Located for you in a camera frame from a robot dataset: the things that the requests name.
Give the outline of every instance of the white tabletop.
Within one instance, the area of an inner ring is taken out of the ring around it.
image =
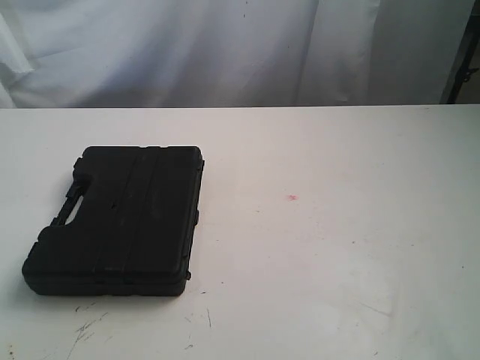
[[[196,145],[178,298],[34,294],[90,145]],[[0,111],[0,359],[477,359],[480,106]]]

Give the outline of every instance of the black plastic case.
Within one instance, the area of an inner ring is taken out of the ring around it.
[[[197,147],[87,148],[23,264],[26,283],[44,295],[183,293],[203,164]]]

